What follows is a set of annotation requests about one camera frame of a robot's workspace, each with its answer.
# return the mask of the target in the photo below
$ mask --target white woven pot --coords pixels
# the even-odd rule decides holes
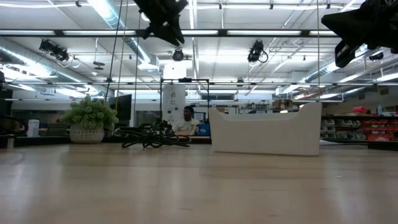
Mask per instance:
[[[79,124],[70,127],[70,140],[78,144],[96,144],[104,138],[104,129],[84,129]]]

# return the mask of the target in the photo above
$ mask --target table surface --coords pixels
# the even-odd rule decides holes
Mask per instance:
[[[396,223],[398,154],[319,157],[120,144],[0,152],[0,223]]]

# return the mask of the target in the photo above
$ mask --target man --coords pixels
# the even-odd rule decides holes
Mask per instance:
[[[192,118],[193,117],[193,107],[184,107],[184,119],[177,121],[173,125],[173,132],[176,135],[194,135],[199,121]]]

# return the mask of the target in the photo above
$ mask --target potted plant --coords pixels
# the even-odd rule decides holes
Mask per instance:
[[[119,122],[117,112],[103,100],[86,96],[79,103],[71,103],[61,122],[71,124],[70,139],[74,143],[94,144],[104,138],[104,128],[113,131]]]

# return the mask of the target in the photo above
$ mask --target green plant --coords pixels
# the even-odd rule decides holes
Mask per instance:
[[[86,129],[106,128],[114,129],[114,124],[119,122],[117,112],[112,110],[106,102],[98,99],[92,100],[86,96],[79,103],[71,103],[61,122],[68,124],[80,124]]]

